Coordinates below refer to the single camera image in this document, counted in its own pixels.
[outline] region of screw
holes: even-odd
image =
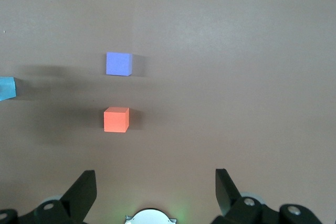
[[[2,214],[0,214],[0,220],[4,220],[4,219],[6,219],[7,216],[8,216],[8,214],[6,214],[5,212],[2,213]]]
[[[300,209],[295,207],[295,206],[289,206],[287,209],[293,215],[300,215],[301,214]]]
[[[250,199],[250,198],[246,198],[246,199],[244,199],[244,203],[245,203],[246,205],[248,205],[248,206],[251,206],[251,207],[255,205],[254,200],[252,200],[252,199]]]
[[[49,204],[46,204],[44,207],[43,207],[43,209],[44,210],[49,210],[49,209],[51,209],[51,208],[53,208],[54,207],[54,204],[53,203],[49,203]]]

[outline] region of cyan block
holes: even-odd
[[[132,74],[132,54],[120,52],[106,53],[106,74],[130,76]]]
[[[0,101],[16,97],[13,77],[0,77]]]

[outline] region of front face of blue cube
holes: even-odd
[[[130,76],[132,74],[132,55],[108,52],[106,54],[106,74]]]
[[[13,77],[0,77],[0,101],[16,97]]]

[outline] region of cube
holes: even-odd
[[[106,53],[106,74],[130,76],[132,74],[132,54],[121,52]]]
[[[105,132],[126,132],[130,125],[130,108],[109,107],[104,111]]]
[[[13,77],[0,77],[0,101],[16,97]]]

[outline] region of blue cube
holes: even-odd
[[[114,76],[130,76],[132,74],[132,54],[107,52],[106,74]]]
[[[0,101],[16,97],[13,77],[0,77]]]

